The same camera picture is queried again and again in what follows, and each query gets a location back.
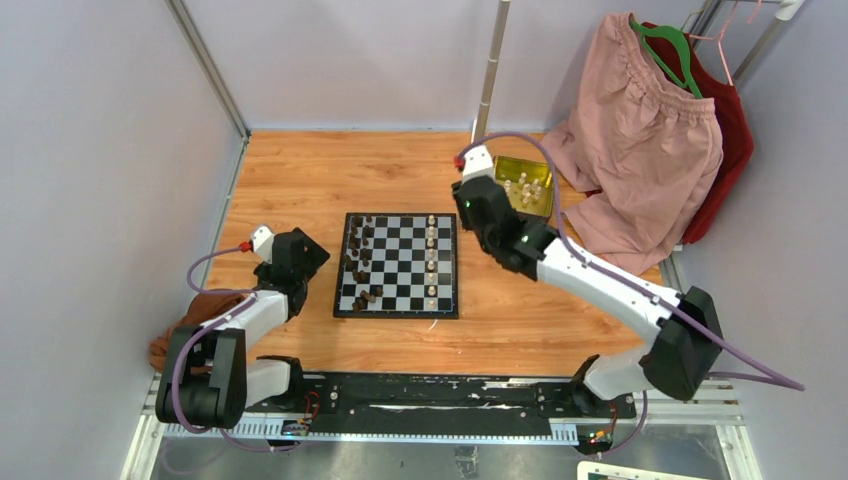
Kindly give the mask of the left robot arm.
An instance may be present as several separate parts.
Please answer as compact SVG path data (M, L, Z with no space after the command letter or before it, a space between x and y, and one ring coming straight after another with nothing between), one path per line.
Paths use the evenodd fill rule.
M266 399L283 413L298 411L306 400L298 359L271 355L250 362L247 353L301 313L308 283L330 255L299 228L275 233L266 225L236 249L259 257L256 286L205 289L189 270L186 280L198 298L227 304L208 320L176 327L165 351L155 414L192 433L231 429L247 408Z

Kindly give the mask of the black white chess board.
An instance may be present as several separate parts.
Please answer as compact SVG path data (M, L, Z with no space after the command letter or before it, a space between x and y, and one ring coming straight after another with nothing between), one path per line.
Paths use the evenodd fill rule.
M436 225L428 225L428 216ZM427 230L436 228L437 289L428 295ZM458 219L452 213L366 213L345 217L333 315L336 318L457 319ZM436 309L429 310L429 299Z

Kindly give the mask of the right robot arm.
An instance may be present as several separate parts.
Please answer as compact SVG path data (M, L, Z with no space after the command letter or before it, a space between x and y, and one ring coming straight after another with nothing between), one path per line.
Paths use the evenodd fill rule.
M615 317L643 346L587 358L566 388L566 401L584 417L596 417L612 400L657 390L692 399L722 348L712 297L646 282L582 250L539 220L522 217L505 190L488 176L452 184L464 229L504 269L559 287Z

